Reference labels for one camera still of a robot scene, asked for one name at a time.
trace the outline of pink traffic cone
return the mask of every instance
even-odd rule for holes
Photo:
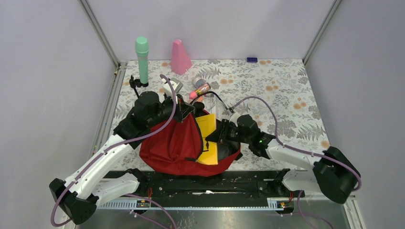
[[[183,43],[176,39],[171,49],[171,70],[176,74],[183,75],[192,66],[191,60],[183,46]]]

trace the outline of green bottle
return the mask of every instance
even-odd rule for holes
[[[138,56],[139,79],[142,86],[147,87],[148,83],[148,54],[149,43],[146,37],[138,37],[135,42],[135,52]]]

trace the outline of yellow paper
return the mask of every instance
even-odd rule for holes
[[[216,142],[207,142],[205,138],[216,129],[215,114],[208,114],[195,118],[201,131],[203,150],[200,157],[197,159],[198,163],[204,165],[217,165],[218,164],[218,146]]]

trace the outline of red drawstring bag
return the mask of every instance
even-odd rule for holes
[[[157,130],[164,123],[154,126],[151,131]],[[203,165],[195,161],[202,151],[203,141],[200,129],[193,114],[189,114],[182,123],[172,120],[162,131],[145,139],[139,156],[156,172],[209,177],[229,168],[240,154],[240,145],[231,155],[218,160],[215,166]]]

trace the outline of floral pattern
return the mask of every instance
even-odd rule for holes
[[[283,142],[315,152],[329,147],[302,60],[260,60],[258,63],[247,63],[246,60],[194,60],[192,63],[192,68],[185,74],[177,75],[171,71],[170,61],[149,61],[149,87],[140,88],[139,93],[155,91],[162,101],[164,90],[159,75],[164,74],[181,81],[184,86],[180,93],[188,98],[188,94],[195,90],[191,80],[199,76],[210,83],[212,90],[228,106],[249,95],[265,99],[277,116],[278,134]],[[129,79],[131,75],[136,77],[138,74],[138,62],[130,61],[119,94],[111,132],[127,115],[136,100],[135,93],[129,86]],[[218,119],[229,118],[229,114],[216,98],[205,97],[203,102],[211,113],[217,114]],[[242,115],[249,113],[263,131],[274,134],[274,119],[261,101],[246,100],[235,110]],[[119,161],[114,170],[152,170],[139,157],[139,149],[140,147]],[[230,170],[299,169],[286,162],[256,157],[246,144],[242,144],[241,150],[243,157],[234,161]]]

